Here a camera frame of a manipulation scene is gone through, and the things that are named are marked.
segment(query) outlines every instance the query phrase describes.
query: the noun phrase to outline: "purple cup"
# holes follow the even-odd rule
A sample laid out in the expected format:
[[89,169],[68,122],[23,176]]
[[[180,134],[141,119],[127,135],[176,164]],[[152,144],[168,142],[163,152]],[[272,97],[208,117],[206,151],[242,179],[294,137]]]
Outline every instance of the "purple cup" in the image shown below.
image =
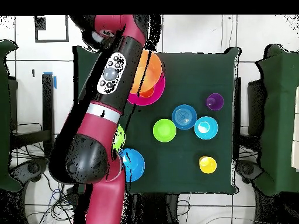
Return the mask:
[[218,111],[224,105],[224,99],[221,94],[212,93],[206,101],[206,105],[209,109],[213,111]]

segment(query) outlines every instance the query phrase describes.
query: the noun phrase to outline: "lime green bowl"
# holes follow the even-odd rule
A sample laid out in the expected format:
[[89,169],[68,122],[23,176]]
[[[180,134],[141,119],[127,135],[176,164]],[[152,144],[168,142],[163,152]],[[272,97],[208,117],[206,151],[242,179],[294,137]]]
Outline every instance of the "lime green bowl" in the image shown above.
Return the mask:
[[169,142],[176,135],[176,127],[171,120],[163,118],[155,123],[152,133],[159,142]]
[[119,152],[119,150],[121,150],[124,146],[125,141],[126,135],[124,133],[124,129],[120,125],[118,125],[114,136],[112,148]]

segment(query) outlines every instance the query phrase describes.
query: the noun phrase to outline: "blue bowl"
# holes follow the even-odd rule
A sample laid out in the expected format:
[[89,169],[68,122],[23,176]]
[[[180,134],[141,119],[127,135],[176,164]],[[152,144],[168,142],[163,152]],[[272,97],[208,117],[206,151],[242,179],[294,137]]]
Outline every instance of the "blue bowl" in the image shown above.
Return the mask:
[[172,112],[172,122],[181,130],[188,130],[195,125],[197,114],[190,105],[180,105]]
[[216,120],[211,117],[201,117],[196,121],[194,131],[200,139],[209,140],[217,135],[218,124]]
[[138,180],[144,172],[143,156],[135,149],[122,149],[119,155],[126,167],[126,182]]

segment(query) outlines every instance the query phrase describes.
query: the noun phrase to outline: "silver band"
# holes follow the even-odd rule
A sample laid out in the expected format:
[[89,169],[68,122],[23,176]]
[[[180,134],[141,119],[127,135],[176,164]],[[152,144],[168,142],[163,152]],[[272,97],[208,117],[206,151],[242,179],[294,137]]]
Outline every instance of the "silver band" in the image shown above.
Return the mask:
[[114,123],[118,123],[119,122],[119,118],[120,118],[120,114],[116,111],[113,111],[107,107],[103,107],[101,105],[98,104],[93,104],[91,103],[87,109],[87,112],[89,114],[101,117],[101,118],[105,118],[107,120],[110,120]]

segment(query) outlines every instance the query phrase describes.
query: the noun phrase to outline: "orange bowl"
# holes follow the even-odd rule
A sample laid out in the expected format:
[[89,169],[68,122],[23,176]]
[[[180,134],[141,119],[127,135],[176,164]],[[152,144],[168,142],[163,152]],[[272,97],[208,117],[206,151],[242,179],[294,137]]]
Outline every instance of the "orange bowl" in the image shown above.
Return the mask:
[[150,90],[140,93],[141,97],[149,98],[154,94],[154,88],[152,87]]
[[[130,93],[136,94],[145,71],[145,67],[147,66],[149,52],[147,50],[143,50],[141,54],[141,58],[139,60],[139,64],[137,67],[137,71],[134,78],[134,83],[132,85]],[[162,73],[162,62],[159,57],[152,52],[151,58],[149,59],[149,64],[147,71],[145,72],[145,77],[143,80],[143,84],[140,90],[140,93],[144,93],[152,89],[155,84],[159,81],[159,78]]]

